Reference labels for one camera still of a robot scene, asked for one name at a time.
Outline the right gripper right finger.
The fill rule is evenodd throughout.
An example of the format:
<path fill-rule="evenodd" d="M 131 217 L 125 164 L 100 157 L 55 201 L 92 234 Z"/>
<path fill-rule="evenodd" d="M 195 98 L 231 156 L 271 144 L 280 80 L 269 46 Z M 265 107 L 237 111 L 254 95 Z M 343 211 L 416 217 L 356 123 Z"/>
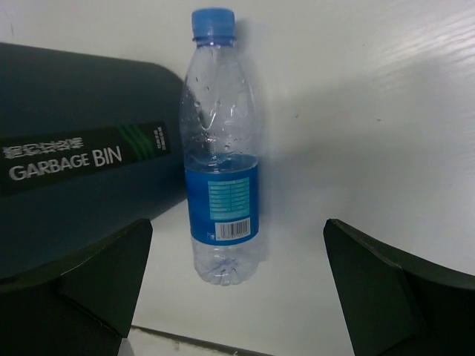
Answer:
<path fill-rule="evenodd" d="M 323 235 L 355 355 L 474 354 L 474 276 L 337 219 Z"/>

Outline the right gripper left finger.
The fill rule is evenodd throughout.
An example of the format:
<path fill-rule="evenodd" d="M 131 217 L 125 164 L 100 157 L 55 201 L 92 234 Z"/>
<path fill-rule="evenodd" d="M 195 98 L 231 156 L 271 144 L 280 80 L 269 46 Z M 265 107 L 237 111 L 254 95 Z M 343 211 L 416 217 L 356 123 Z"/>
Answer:
<path fill-rule="evenodd" d="M 66 257 L 1 279 L 2 355 L 117 355 L 151 246 L 140 219 Z"/>

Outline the tall blue cap bottle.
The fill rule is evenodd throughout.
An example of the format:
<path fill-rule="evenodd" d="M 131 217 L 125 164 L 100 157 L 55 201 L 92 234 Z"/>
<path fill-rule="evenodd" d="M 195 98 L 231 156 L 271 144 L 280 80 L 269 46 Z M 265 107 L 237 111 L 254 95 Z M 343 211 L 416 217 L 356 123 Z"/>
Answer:
<path fill-rule="evenodd" d="M 194 268 L 202 280 L 233 286 L 260 259 L 261 121 L 235 46 L 235 15 L 207 7 L 191 15 L 194 55 L 180 103 Z"/>

